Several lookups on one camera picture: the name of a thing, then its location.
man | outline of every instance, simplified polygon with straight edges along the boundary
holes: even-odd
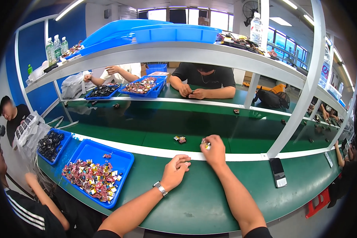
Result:
[[[69,222],[42,189],[36,175],[27,173],[25,179],[40,203],[9,189],[6,171],[7,165],[0,147],[0,181],[13,212],[18,217],[18,223],[22,224],[32,237],[66,237],[65,231],[69,229]]]
[[[186,79],[188,83],[183,84],[182,81]],[[181,62],[169,81],[183,97],[222,99],[233,98],[235,95],[234,73],[227,67]],[[189,84],[208,89],[198,88],[193,91]]]
[[[224,187],[231,213],[238,221],[243,238],[270,238],[270,232],[257,204],[226,164],[222,139],[217,135],[205,139],[212,146],[210,150],[206,150],[204,145],[200,145],[201,151]],[[189,171],[189,161],[190,157],[187,155],[176,155],[165,166],[161,182],[111,213],[103,221],[94,238],[119,238],[136,228],[164,197],[163,194],[166,195],[165,192],[169,193],[181,183],[185,172]]]
[[[85,75],[84,81],[86,83],[91,81],[97,86],[104,84],[107,80],[110,82],[114,80],[116,83],[128,83],[140,79],[141,70],[140,63],[113,65],[106,67],[100,78],[95,78],[88,74]]]
[[[336,178],[331,185],[329,185],[330,203],[328,208],[333,207],[338,199],[348,193],[352,181],[357,174],[357,151],[353,151],[352,147],[350,147],[348,150],[348,158],[344,160],[338,148],[338,141],[335,143],[335,149],[338,165],[342,167],[342,172],[341,178]]]
[[[7,136],[10,145],[13,147],[14,133],[21,121],[30,114],[28,107],[25,104],[14,106],[13,101],[5,96],[0,102],[0,116],[7,120]]]

red plastic stool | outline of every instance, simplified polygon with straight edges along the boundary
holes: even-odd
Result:
[[[326,188],[324,191],[322,191],[318,195],[318,198],[319,198],[319,204],[317,204],[315,207],[313,207],[312,200],[308,202],[309,212],[307,215],[305,215],[305,218],[310,218],[330,202],[329,189]]]

white t-shirt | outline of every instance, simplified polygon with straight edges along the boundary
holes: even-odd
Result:
[[[140,63],[119,64],[117,66],[140,78],[140,72],[142,71]],[[114,80],[116,83],[128,83],[128,81],[123,78],[119,73],[109,75],[106,69],[105,71],[103,71],[103,74],[100,76],[100,78],[110,82]]]

metal watch band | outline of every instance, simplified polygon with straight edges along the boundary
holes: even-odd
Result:
[[[164,197],[168,194],[165,188],[160,184],[160,181],[157,181],[152,187],[156,187]]]

blue wall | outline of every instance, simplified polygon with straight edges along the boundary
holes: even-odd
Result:
[[[31,12],[24,23],[33,21],[40,17],[49,16],[59,13],[67,4],[53,5],[50,7],[40,8]],[[85,21],[86,4],[81,3],[59,21],[49,20],[49,37],[54,40],[54,35],[59,34],[60,40],[65,36],[69,42],[69,47],[75,45],[80,40],[86,38],[86,21]],[[28,79],[28,64],[31,64],[33,69],[37,69],[46,60],[45,44],[44,44],[44,23],[40,22],[19,31],[19,64],[21,77],[24,87],[25,81]],[[6,68],[8,83],[11,88],[11,93],[14,102],[18,105],[25,104],[22,96],[19,81],[16,74],[15,59],[14,59],[14,37],[10,42],[6,52]],[[62,81],[58,79],[57,83],[61,87]],[[39,114],[43,113],[47,107],[57,99],[53,83],[48,83],[32,92],[28,93],[28,98],[33,110],[37,110]]]

